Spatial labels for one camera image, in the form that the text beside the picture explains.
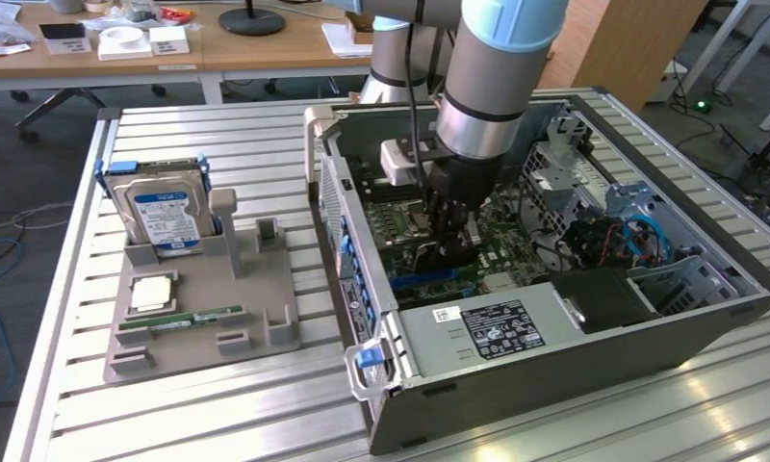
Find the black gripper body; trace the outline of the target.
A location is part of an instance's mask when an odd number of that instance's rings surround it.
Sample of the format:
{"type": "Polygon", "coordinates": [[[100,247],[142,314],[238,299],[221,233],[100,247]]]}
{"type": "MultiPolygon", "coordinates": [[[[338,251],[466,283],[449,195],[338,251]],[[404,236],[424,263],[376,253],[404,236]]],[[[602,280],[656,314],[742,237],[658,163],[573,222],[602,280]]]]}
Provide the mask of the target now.
{"type": "Polygon", "coordinates": [[[428,178],[432,194],[445,202],[478,207],[493,191],[501,167],[501,156],[482,160],[452,156],[434,160],[428,178]]]}

